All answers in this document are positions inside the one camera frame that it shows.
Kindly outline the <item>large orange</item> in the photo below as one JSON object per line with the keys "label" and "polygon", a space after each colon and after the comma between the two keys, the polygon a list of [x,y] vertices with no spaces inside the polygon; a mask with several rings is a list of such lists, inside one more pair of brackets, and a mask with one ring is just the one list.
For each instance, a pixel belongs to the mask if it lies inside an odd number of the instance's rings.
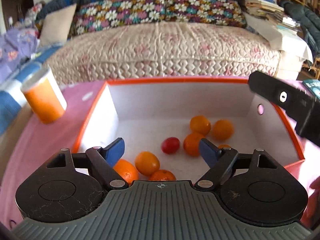
{"label": "large orange", "polygon": [[120,159],[113,169],[129,184],[139,179],[139,172],[134,165],[125,159]]}

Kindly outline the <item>white cloth covered side table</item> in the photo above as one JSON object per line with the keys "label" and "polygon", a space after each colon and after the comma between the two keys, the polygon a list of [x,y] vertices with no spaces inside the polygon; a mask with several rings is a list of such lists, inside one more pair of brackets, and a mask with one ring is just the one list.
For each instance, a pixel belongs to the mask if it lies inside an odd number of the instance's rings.
{"label": "white cloth covered side table", "polygon": [[277,29],[266,20],[244,13],[247,25],[266,39],[270,47],[280,52],[280,61],[275,77],[296,80],[305,60],[313,61],[308,44],[299,36]]}

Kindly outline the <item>pink floral table cloth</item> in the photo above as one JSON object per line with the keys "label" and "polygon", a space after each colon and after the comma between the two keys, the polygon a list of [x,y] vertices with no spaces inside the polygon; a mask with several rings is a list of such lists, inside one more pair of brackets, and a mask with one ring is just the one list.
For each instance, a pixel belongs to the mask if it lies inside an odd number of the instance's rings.
{"label": "pink floral table cloth", "polygon": [[[84,82],[64,87],[62,93],[67,101],[67,110],[52,124],[43,124],[32,113],[23,118],[27,125],[16,141],[1,182],[1,222],[5,226],[12,228],[22,220],[15,203],[18,186],[61,148],[74,152],[73,145],[94,100],[90,97],[85,102],[82,97],[91,90],[98,91],[99,85],[105,82],[108,81]],[[308,188],[319,176],[319,148],[297,138],[303,148],[304,160],[285,168]]]}

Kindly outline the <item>small mandarin far right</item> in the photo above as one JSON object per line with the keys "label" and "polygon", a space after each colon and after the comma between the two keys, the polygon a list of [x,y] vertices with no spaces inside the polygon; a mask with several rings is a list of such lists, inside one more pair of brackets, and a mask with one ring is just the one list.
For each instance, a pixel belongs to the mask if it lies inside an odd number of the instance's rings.
{"label": "small mandarin far right", "polygon": [[198,157],[199,152],[199,143],[204,138],[204,135],[200,133],[191,133],[187,135],[183,141],[183,148],[186,154],[192,157]]}

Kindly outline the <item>small mandarin edge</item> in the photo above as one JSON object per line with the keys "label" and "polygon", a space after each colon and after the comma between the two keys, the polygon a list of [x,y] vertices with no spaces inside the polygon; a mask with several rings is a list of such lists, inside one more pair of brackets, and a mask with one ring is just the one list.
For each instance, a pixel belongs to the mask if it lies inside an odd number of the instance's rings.
{"label": "small mandarin edge", "polygon": [[211,130],[210,121],[203,115],[192,117],[189,126],[193,133],[200,133],[203,136],[206,136]]}

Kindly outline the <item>dark green puffer jacket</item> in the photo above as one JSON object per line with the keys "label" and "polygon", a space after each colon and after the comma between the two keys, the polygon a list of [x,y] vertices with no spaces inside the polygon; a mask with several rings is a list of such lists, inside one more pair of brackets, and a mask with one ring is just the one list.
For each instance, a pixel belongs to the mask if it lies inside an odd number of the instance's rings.
{"label": "dark green puffer jacket", "polygon": [[309,8],[288,0],[282,0],[280,6],[284,8],[285,14],[300,23],[312,56],[319,56],[319,17]]}

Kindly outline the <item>orange paper cup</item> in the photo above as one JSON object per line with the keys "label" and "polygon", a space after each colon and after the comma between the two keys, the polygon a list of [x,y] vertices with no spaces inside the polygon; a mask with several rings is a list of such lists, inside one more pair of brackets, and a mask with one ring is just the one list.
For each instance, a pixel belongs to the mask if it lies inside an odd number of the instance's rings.
{"label": "orange paper cup", "polygon": [[21,86],[33,112],[44,124],[50,124],[61,118],[67,109],[61,89],[50,67],[42,67]]}

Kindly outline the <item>bumpy mandarin front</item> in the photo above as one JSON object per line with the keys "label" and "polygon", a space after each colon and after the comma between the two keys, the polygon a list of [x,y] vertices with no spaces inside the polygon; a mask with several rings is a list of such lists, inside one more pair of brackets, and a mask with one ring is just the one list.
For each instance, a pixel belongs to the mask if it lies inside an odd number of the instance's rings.
{"label": "bumpy mandarin front", "polygon": [[158,170],[154,172],[149,178],[149,181],[175,181],[175,180],[176,180],[175,175],[168,170]]}

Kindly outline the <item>orange cardboard box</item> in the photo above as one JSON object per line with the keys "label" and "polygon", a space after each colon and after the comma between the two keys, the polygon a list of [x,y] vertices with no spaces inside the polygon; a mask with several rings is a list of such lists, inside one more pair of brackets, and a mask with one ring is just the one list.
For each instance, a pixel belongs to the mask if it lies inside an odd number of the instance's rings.
{"label": "orange cardboard box", "polygon": [[124,158],[134,161],[137,154],[150,151],[161,168],[178,179],[197,180],[208,170],[200,157],[179,150],[166,155],[160,145],[168,137],[183,141],[191,132],[192,117],[202,115],[212,124],[229,120],[234,134],[227,144],[241,153],[266,150],[285,167],[304,160],[303,148],[284,112],[249,90],[244,79],[173,78],[110,81],[93,97],[77,139],[74,152],[93,146],[106,146],[121,137],[125,141]]}

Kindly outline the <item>purple floral bedsheet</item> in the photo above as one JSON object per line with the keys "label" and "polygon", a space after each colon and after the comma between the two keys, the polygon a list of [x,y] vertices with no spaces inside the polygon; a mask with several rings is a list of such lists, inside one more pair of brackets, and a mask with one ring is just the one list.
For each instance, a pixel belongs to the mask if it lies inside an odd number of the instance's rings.
{"label": "purple floral bedsheet", "polygon": [[16,74],[37,52],[38,30],[12,28],[1,35],[1,83]]}

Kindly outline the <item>quilted beige bedspread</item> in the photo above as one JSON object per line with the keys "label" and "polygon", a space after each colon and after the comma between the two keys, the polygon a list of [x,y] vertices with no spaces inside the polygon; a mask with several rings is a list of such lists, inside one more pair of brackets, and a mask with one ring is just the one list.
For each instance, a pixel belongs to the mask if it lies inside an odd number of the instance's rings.
{"label": "quilted beige bedspread", "polygon": [[164,76],[276,75],[279,51],[243,28],[203,23],[129,25],[76,36],[44,66],[58,84]]}

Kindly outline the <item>floral cushion right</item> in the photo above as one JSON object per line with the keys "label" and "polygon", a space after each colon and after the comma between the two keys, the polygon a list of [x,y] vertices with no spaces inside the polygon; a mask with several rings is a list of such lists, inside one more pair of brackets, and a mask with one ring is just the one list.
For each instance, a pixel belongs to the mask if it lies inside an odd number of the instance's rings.
{"label": "floral cushion right", "polygon": [[246,19],[233,0],[164,0],[165,20],[244,28]]}

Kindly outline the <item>floral cushion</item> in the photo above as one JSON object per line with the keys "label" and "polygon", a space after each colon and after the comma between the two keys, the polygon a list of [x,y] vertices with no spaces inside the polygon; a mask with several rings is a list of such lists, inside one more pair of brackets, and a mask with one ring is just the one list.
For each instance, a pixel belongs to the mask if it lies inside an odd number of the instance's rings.
{"label": "floral cushion", "polygon": [[102,0],[88,3],[75,13],[70,36],[93,33],[125,25],[164,20],[164,0]]}
{"label": "floral cushion", "polygon": [[165,20],[244,28],[246,19],[233,0],[164,0]]}

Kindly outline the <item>beige plain pillow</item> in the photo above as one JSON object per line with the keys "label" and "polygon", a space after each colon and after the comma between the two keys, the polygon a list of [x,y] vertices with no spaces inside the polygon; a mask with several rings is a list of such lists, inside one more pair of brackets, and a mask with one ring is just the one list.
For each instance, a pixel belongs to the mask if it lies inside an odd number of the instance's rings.
{"label": "beige plain pillow", "polygon": [[73,4],[46,16],[40,35],[40,47],[67,41],[75,11],[76,4]]}

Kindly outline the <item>floral cushion left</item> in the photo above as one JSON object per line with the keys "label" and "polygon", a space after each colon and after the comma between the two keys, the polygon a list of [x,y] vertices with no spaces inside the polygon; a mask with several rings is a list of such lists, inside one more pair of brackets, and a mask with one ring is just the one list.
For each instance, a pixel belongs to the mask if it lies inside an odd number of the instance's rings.
{"label": "floral cushion left", "polygon": [[93,33],[125,25],[164,20],[164,0],[102,0],[88,3],[75,13],[70,36]]}

